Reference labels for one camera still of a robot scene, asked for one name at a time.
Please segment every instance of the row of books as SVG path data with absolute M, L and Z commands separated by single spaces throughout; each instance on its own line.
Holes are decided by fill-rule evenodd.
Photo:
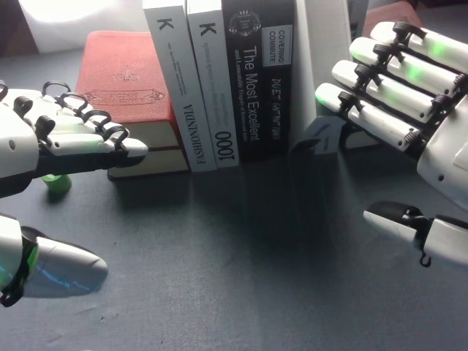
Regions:
M 294 0 L 145 0 L 143 11 L 150 33 L 88 36 L 78 79 L 149 147 L 112 178 L 287 153 Z

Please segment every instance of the book spine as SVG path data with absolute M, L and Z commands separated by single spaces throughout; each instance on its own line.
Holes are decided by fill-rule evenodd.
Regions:
M 234 167 L 239 165 L 239 153 L 222 11 L 188 16 L 216 164 Z
M 184 6 L 144 8 L 192 172 L 216 169 Z
M 289 148 L 293 24 L 293 0 L 263 0 L 262 96 L 269 154 L 286 154 Z
M 261 0 L 223 0 L 227 61 L 242 162 L 265 157 Z

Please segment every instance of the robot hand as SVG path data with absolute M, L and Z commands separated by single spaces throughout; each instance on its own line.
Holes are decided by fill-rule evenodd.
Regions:
M 65 87 L 60 97 L 49 86 Z M 42 91 L 8 89 L 0 81 L 0 197 L 22 192 L 33 178 L 81 173 L 141 162 L 148 148 L 94 110 L 65 83 Z M 107 276 L 105 261 L 82 247 L 55 241 L 0 214 L 0 304 L 23 296 L 66 298 L 97 291 Z
M 351 47 L 317 100 L 418 162 L 419 174 L 468 211 L 468 45 L 406 23 L 384 22 Z M 427 219 L 417 209 L 377 203 L 365 220 L 423 252 L 468 266 L 468 224 Z

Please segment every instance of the table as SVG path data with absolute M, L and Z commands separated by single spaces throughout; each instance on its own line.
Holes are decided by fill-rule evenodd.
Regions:
M 75 83 L 81 52 L 0 60 L 11 87 Z M 100 292 L 1 310 L 2 350 L 465 350 L 468 276 L 362 220 L 377 200 L 467 220 L 396 151 L 309 153 L 111 183 L 72 175 L 0 200 L 103 257 Z

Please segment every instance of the circular emblem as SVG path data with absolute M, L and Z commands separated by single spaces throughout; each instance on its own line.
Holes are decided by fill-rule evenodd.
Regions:
M 229 32 L 241 37 L 248 37 L 262 27 L 260 18 L 252 11 L 239 11 L 229 21 Z

